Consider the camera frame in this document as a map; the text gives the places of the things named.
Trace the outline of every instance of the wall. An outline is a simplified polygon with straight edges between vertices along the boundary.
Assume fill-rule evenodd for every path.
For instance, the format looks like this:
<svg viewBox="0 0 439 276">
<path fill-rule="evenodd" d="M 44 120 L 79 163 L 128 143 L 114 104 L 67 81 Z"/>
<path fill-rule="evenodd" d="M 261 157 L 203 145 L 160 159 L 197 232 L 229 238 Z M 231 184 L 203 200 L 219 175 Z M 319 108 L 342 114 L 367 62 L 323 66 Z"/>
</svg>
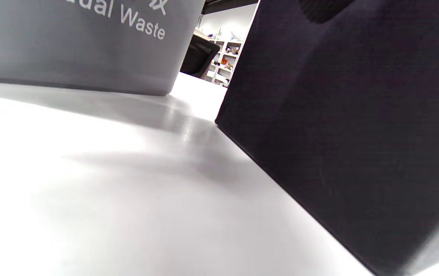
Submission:
<svg viewBox="0 0 439 276">
<path fill-rule="evenodd" d="M 207 35 L 221 32 L 230 35 L 230 30 L 242 39 L 249 32 L 252 17 L 257 4 L 206 14 L 202 18 L 200 29 Z"/>
</svg>

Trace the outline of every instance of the chinese character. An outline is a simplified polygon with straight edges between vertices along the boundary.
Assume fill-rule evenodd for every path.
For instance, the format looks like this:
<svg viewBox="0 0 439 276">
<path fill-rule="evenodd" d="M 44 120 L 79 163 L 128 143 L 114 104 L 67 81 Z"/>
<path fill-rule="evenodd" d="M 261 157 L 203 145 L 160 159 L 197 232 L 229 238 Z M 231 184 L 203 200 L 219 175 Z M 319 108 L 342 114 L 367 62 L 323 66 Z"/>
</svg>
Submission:
<svg viewBox="0 0 439 276">
<path fill-rule="evenodd" d="M 163 15 L 167 14 L 163 6 L 167 3 L 168 0 L 151 0 L 150 7 L 154 10 L 162 9 Z"/>
</svg>

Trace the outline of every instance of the gray trash bin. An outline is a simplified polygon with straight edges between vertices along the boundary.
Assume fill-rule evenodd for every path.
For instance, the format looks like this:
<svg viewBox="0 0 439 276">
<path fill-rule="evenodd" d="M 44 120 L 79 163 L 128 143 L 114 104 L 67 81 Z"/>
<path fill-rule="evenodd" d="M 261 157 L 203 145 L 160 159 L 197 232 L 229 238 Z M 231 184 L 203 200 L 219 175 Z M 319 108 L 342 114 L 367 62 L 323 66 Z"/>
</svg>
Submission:
<svg viewBox="0 0 439 276">
<path fill-rule="evenodd" d="M 0 82 L 170 92 L 200 0 L 0 0 Z"/>
</svg>

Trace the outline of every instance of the black fabric surface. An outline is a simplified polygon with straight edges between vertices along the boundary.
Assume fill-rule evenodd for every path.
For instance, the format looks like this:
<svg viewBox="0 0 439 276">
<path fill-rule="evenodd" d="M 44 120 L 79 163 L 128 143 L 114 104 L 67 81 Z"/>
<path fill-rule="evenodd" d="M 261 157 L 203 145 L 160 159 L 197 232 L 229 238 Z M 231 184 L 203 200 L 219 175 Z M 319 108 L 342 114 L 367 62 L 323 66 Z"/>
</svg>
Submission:
<svg viewBox="0 0 439 276">
<path fill-rule="evenodd" d="M 262 0 L 216 123 L 368 268 L 403 274 L 439 226 L 439 1 L 319 24 Z"/>
</svg>

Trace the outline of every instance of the shelf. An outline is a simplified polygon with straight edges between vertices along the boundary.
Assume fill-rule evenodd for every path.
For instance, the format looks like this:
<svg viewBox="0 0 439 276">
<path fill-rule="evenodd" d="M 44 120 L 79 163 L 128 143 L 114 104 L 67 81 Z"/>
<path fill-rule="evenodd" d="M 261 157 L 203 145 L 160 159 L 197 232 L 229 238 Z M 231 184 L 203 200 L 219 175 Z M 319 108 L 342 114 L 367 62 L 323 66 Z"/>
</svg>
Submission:
<svg viewBox="0 0 439 276">
<path fill-rule="evenodd" d="M 242 41 L 237 40 L 223 40 L 223 39 L 210 39 L 211 42 L 226 42 L 226 43 L 235 43 L 235 44 L 242 44 Z"/>
<path fill-rule="evenodd" d="M 237 54 L 229 54 L 229 53 L 223 53 L 225 56 L 231 56 L 231 57 L 233 57 L 233 58 L 236 58 L 236 57 L 238 57 L 238 55 Z"/>
<path fill-rule="evenodd" d="M 220 67 L 220 69 L 221 69 L 221 70 L 225 70 L 225 71 L 228 71 L 228 72 L 230 72 L 230 73 L 231 73 L 231 70 L 230 70 L 230 69 L 227 69 L 227 68 L 224 68 L 224 67 Z"/>
</svg>

